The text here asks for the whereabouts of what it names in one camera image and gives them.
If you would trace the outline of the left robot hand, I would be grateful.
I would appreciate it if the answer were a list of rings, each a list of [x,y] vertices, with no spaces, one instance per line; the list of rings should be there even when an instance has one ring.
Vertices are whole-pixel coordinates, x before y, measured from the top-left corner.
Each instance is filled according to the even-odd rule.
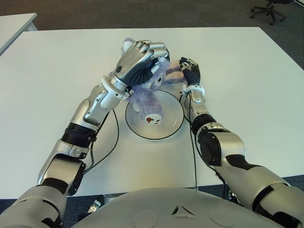
[[[161,68],[161,63],[169,60],[170,54],[164,43],[135,41],[122,54],[114,75],[127,86],[138,86],[148,82]]]

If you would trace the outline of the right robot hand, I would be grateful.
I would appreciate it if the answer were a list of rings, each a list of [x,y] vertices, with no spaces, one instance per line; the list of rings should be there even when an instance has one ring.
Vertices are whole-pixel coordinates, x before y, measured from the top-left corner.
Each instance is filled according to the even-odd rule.
[[[188,86],[200,85],[200,69],[199,65],[191,58],[182,57],[179,60],[180,71],[183,73]]]

